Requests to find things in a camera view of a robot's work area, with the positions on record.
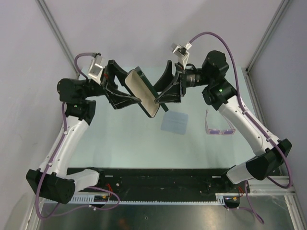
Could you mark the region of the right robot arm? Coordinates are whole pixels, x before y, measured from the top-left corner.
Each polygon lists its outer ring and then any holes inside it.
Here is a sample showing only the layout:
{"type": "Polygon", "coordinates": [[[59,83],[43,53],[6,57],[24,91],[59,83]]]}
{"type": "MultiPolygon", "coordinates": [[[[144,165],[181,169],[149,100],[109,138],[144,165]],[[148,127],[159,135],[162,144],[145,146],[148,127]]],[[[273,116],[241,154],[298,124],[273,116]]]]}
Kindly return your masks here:
{"type": "Polygon", "coordinates": [[[249,179],[263,180],[281,166],[288,156],[292,144],[288,139],[279,139],[250,113],[237,90],[225,79],[229,69],[226,56],[220,51],[209,52],[201,66],[168,61],[166,69],[154,89],[159,92],[156,103],[180,103],[189,87],[204,86],[202,96],[234,125],[251,146],[255,156],[235,165],[224,173],[221,186],[226,192],[233,192],[240,182],[249,179]]]}

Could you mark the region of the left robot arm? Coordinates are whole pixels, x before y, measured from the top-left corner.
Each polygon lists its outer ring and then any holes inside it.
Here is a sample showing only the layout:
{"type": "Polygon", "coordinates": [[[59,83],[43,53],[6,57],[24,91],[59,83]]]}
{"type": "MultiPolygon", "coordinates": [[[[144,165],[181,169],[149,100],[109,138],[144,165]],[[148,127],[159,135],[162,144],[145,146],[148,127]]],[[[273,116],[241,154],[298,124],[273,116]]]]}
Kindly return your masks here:
{"type": "Polygon", "coordinates": [[[131,93],[119,91],[114,82],[114,79],[118,78],[124,86],[127,75],[116,61],[109,60],[98,75],[100,83],[93,78],[63,78],[58,82],[57,92],[62,102],[62,128],[38,169],[30,169],[26,174],[36,202],[45,198],[67,204],[76,192],[83,189],[91,187],[99,192],[105,188],[103,170],[88,167],[81,172],[67,174],[67,169],[77,144],[95,115],[96,101],[90,100],[90,97],[105,96],[114,109],[140,103],[140,99],[131,93]]]}

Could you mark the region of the dark green glasses case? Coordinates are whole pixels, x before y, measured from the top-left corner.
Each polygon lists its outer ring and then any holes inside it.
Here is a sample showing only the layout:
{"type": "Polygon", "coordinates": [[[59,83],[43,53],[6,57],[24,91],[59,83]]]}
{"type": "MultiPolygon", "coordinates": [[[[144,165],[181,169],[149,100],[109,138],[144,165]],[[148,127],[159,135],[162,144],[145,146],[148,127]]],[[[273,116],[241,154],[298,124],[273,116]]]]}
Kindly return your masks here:
{"type": "Polygon", "coordinates": [[[127,74],[124,83],[127,91],[140,100],[138,105],[149,118],[154,118],[160,108],[165,112],[169,111],[165,103],[155,103],[158,93],[140,67],[132,69],[127,74]]]}

